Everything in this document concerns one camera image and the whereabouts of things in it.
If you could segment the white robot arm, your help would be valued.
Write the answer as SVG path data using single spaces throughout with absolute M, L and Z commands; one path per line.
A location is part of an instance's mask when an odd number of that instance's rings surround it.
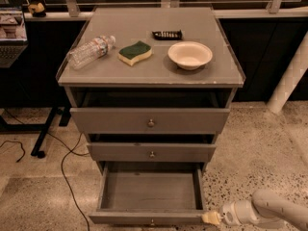
M 299 231 L 308 231 L 308 209 L 269 190 L 257 190 L 249 200 L 223 204 L 218 211 L 206 212 L 201 218 L 213 225 L 252 224 L 265 229 L 278 229 L 288 222 Z

